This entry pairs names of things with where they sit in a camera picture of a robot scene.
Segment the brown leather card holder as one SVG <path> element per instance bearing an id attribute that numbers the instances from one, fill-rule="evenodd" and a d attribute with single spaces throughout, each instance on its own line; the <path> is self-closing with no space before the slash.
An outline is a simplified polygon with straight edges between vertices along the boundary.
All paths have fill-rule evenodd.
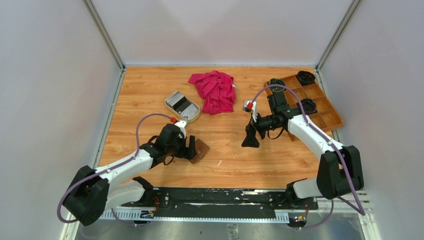
<path id="1" fill-rule="evenodd" d="M 194 142 L 194 148 L 195 148 L 195 156 L 193 157 L 190 162 L 192 164 L 198 163 L 201 159 L 203 159 L 206 154 L 210 151 L 209 145 L 207 145 L 205 142 L 203 142 L 201 139 L 196 139 Z"/>

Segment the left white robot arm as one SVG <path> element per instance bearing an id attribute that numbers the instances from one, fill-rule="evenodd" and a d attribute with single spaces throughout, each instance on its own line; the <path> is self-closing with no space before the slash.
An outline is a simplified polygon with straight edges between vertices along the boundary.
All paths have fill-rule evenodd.
<path id="1" fill-rule="evenodd" d="M 72 180 L 60 206 L 84 226 L 97 221 L 104 211 L 127 203 L 149 206 L 153 186 L 138 173 L 165 164 L 167 157 L 193 160 L 196 138 L 187 136 L 188 122 L 166 124 L 158 136 L 142 144 L 127 157 L 98 168 L 83 166 Z"/>

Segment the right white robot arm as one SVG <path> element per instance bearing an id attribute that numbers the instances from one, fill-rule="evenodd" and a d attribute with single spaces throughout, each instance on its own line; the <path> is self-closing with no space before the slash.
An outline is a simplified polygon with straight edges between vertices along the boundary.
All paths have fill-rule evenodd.
<path id="1" fill-rule="evenodd" d="M 282 129 L 301 140 L 319 161 L 315 178 L 287 185 L 285 201 L 290 208 L 298 209 L 307 198 L 332 200 L 363 189 L 361 156 L 355 146 L 345 146 L 331 138 L 304 114 L 302 105 L 291 107 L 283 92 L 273 93 L 267 99 L 271 114 L 266 116 L 257 112 L 255 101 L 244 102 L 243 110 L 250 113 L 251 118 L 245 127 L 242 147 L 258 148 L 257 134 L 264 139 L 268 131 Z"/>

